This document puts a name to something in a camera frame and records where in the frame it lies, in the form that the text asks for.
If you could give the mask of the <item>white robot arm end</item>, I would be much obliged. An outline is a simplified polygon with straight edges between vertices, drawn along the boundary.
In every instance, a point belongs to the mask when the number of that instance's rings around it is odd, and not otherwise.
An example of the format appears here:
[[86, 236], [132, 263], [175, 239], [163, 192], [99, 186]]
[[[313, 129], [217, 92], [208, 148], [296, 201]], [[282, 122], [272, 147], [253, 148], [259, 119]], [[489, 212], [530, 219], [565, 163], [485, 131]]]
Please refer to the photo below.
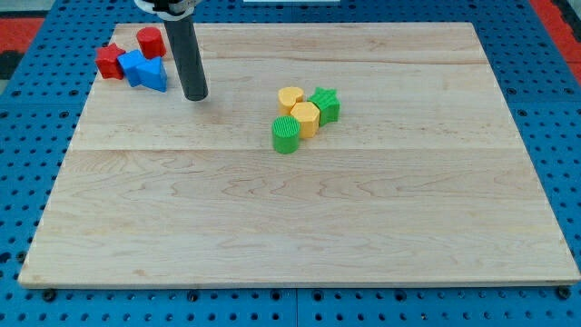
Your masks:
[[157, 15], [164, 21], [179, 21], [190, 16], [202, 0], [134, 0], [145, 13]]

